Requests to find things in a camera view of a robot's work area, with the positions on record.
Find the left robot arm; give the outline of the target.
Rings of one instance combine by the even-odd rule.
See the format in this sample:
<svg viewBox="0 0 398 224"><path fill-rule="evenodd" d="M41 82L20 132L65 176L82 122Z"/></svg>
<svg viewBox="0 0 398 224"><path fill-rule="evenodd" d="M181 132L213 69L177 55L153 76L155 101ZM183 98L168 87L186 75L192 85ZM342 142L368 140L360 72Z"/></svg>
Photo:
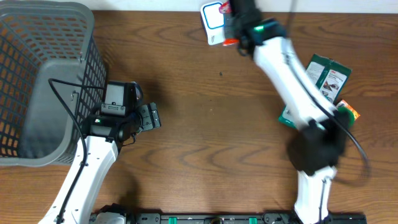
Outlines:
<svg viewBox="0 0 398 224"><path fill-rule="evenodd" d="M111 166L122 147L137 135L161 126L155 103L144 104L136 82L110 81L103 89L104 101L78 122L79 135L73 163L52 206L41 223L132 223L133 218L119 205L93 206Z"/></svg>

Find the green lid jar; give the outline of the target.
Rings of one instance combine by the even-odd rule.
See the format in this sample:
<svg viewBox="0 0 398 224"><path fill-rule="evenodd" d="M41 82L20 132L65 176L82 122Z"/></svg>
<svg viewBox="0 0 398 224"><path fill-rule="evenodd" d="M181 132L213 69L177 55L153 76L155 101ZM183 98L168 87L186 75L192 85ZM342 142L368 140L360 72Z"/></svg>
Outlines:
<svg viewBox="0 0 398 224"><path fill-rule="evenodd" d="M354 125L355 117L351 110L347 107L338 108L339 121L344 124L347 128L351 128Z"/></svg>

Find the small orange carton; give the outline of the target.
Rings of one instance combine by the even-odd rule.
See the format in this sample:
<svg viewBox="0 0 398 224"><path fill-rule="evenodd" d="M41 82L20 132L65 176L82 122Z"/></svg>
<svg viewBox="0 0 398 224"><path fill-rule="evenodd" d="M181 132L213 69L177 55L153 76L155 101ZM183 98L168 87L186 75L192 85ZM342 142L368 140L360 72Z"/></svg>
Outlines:
<svg viewBox="0 0 398 224"><path fill-rule="evenodd" d="M353 122L360 117L360 114L345 100L337 102L336 107L339 111L346 111L349 113Z"/></svg>

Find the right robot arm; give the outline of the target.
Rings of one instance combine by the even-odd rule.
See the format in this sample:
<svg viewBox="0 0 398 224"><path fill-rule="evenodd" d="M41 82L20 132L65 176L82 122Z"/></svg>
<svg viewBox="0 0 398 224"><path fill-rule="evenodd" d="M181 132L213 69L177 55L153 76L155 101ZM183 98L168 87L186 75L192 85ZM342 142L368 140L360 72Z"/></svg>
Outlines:
<svg viewBox="0 0 398 224"><path fill-rule="evenodd" d="M229 6L239 52L250 55L269 77L298 131L287 145L298 172L295 214L301 223L324 223L331 181L345 150L349 114L338 111L308 78L286 26L264 19L254 0L230 0Z"/></svg>

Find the red snack packet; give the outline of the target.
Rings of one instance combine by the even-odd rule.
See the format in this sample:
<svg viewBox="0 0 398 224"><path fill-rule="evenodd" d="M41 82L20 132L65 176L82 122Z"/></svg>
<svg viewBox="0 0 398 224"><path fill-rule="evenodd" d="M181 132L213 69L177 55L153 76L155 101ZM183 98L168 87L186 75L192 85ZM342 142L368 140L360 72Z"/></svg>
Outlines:
<svg viewBox="0 0 398 224"><path fill-rule="evenodd" d="M234 36L232 9L231 9L229 1L224 2L219 7L219 12L223 15L223 19L224 19L224 26L223 26L224 41L223 41L223 46L229 46L229 45L237 44L239 42L239 40L237 38L235 38L235 36Z"/></svg>

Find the green snack packet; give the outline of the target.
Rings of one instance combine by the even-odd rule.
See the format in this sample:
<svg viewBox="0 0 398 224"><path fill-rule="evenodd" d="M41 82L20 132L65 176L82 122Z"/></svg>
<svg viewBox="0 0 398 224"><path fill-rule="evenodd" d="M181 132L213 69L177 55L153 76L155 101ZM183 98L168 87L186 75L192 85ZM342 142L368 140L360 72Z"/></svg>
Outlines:
<svg viewBox="0 0 398 224"><path fill-rule="evenodd" d="M313 54L306 73L320 93L332 104L338 98L352 69L330 58Z"/></svg>

